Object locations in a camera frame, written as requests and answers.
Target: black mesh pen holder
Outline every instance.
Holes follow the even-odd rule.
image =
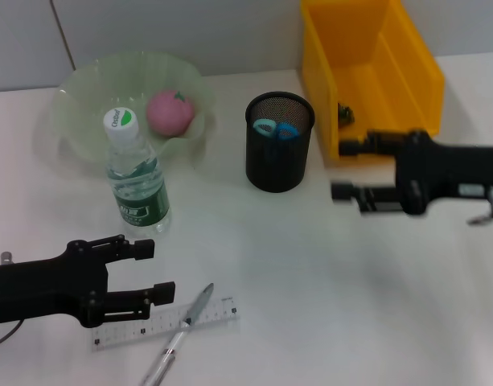
[[[289,191],[303,179],[314,126],[309,102],[290,92],[268,92],[246,109],[246,175],[273,193]]]

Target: cable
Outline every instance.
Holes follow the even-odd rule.
[[[23,320],[20,320],[18,324],[15,325],[15,327],[10,330],[10,332],[5,335],[3,338],[0,339],[0,344],[2,344],[3,342],[5,342],[9,337],[11,337],[20,327],[21,325],[23,324],[24,322],[24,319]]]

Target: green bottle label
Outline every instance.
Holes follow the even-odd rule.
[[[132,200],[115,197],[123,220],[136,227],[147,227],[156,224],[169,211],[165,184],[147,199]]]

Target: white wall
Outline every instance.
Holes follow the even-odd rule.
[[[402,0],[435,55],[493,51],[493,0]],[[169,51],[204,74],[295,68],[299,0],[55,0],[77,66]],[[0,89],[59,84],[71,67],[48,0],[0,0]]]
[[[117,51],[168,51],[207,75],[295,68],[299,0],[57,0],[75,65]]]
[[[435,55],[493,51],[493,0],[402,0]]]
[[[0,0],[0,90],[59,84],[71,72],[48,0]]]

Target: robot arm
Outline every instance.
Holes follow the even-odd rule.
[[[356,199],[362,213],[401,211],[424,215],[435,199],[488,200],[491,213],[470,221],[493,220],[493,147],[444,146],[425,131],[408,135],[369,133],[364,142],[341,142],[344,156],[383,154],[396,159],[394,187],[356,187],[351,183],[331,185],[336,202]]]
[[[120,235],[71,241],[62,255],[50,260],[11,264],[10,254],[6,255],[0,265],[0,323],[50,314],[69,314],[87,328],[148,319],[151,304],[173,302],[174,282],[108,293],[106,265],[131,258],[151,259],[154,247],[153,240],[131,244]]]

